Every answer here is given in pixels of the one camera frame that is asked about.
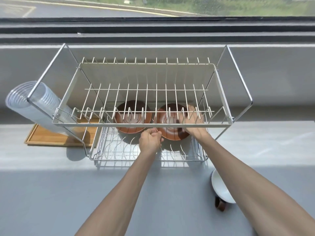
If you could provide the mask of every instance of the curb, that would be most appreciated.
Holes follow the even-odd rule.
[[[150,7],[138,7],[138,6],[128,6],[128,5],[119,5],[119,4],[109,4],[109,3],[101,3],[101,2],[93,2],[93,1],[80,1],[80,0],[45,0],[48,2],[59,2],[59,3],[69,3],[69,4],[89,4],[90,6],[96,7],[112,7],[112,8],[121,8],[127,10],[136,10],[136,11],[150,11],[157,14],[165,14],[172,16],[208,16],[204,14],[192,13],[192,12],[184,12],[184,11],[172,11],[158,8],[150,8]]]

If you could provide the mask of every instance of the dish rack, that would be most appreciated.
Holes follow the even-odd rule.
[[[235,121],[237,121],[253,104],[251,95],[244,79],[234,60],[228,45],[223,48],[217,62],[213,64],[209,58],[120,58],[104,57],[102,59],[83,57],[78,62],[67,44],[63,44],[37,84],[30,92],[30,99],[38,84],[44,80],[48,70],[58,58],[61,51],[67,51],[73,58],[75,72],[67,90],[56,109],[52,122],[56,126],[65,128],[65,131],[78,139],[84,147],[86,156],[94,160],[95,164],[106,162],[132,162],[139,154],[140,134],[125,134],[116,127],[204,127],[218,139]],[[243,86],[248,105],[236,117],[232,117],[224,88],[219,77],[218,67],[221,59],[228,57],[235,68],[235,78]],[[142,108],[124,109],[118,111],[117,106],[129,100],[143,101],[150,110]],[[177,109],[177,115],[185,114],[188,118],[195,112],[203,123],[155,123],[157,110],[169,103],[181,104],[186,109]],[[73,111],[65,111],[66,106]],[[117,123],[115,114],[122,118],[127,114],[135,117],[141,114],[152,113],[150,123]],[[64,122],[59,117],[69,115],[76,122]],[[97,127],[91,149],[88,151],[84,138],[88,127]],[[163,162],[188,162],[207,160],[207,155],[201,145],[192,137],[181,141],[164,141],[157,154],[157,160]]]

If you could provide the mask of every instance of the bamboo tray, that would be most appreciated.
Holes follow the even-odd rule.
[[[92,146],[96,129],[97,127],[88,127],[84,138],[86,147]],[[50,132],[38,124],[35,124],[32,127],[24,143],[35,146],[83,147],[82,143],[77,139],[63,134]]]

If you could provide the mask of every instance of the asphalt road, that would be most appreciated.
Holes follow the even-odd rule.
[[[112,10],[106,7],[86,7],[44,1],[0,0],[0,18],[48,17],[158,17],[145,11]]]

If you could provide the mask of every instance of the glass pane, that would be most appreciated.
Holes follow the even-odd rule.
[[[0,18],[314,16],[315,0],[0,0]]]

